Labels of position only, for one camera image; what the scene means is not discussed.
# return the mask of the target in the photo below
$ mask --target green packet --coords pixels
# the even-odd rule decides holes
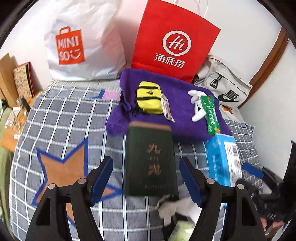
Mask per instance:
[[[211,95],[208,96],[201,96],[202,100],[202,107],[204,108],[205,112],[207,113],[207,130],[209,135],[215,135],[221,132],[221,128],[219,126],[219,122],[216,116],[215,111],[215,102],[214,98]]]
[[[193,233],[195,224],[191,221],[178,220],[168,241],[188,241]]]

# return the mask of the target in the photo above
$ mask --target product label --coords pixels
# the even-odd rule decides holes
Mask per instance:
[[[189,241],[195,224],[192,221],[178,220],[168,241]]]
[[[216,116],[215,111],[215,102],[213,96],[201,96],[202,107],[207,113],[207,129],[209,135],[215,135],[221,132],[221,128],[219,126],[219,121]]]
[[[225,151],[227,155],[230,185],[235,187],[235,183],[238,179],[242,178],[242,168],[239,160],[239,153],[235,143],[224,142]]]
[[[168,104],[168,99],[164,94],[161,96],[160,102],[163,107],[163,115],[165,116],[165,118],[175,123],[175,120],[170,113],[170,105]]]

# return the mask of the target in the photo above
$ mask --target light blue cardboard box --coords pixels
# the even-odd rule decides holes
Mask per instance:
[[[235,187],[242,178],[238,148],[232,136],[216,134],[205,142],[210,178],[220,185]]]

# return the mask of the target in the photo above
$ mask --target human hand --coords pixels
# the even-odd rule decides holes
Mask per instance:
[[[265,218],[260,218],[260,220],[261,220],[262,226],[264,228],[264,231],[266,231],[267,220]],[[277,228],[277,227],[283,226],[284,224],[285,224],[284,221],[273,222],[272,227]]]

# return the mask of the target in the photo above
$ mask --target green cloth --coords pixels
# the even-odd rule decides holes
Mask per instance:
[[[6,108],[0,119],[0,140],[3,137],[5,123],[12,110]],[[0,218],[7,227],[9,233],[13,236],[10,229],[10,215],[9,215],[9,174],[13,154],[0,146]]]

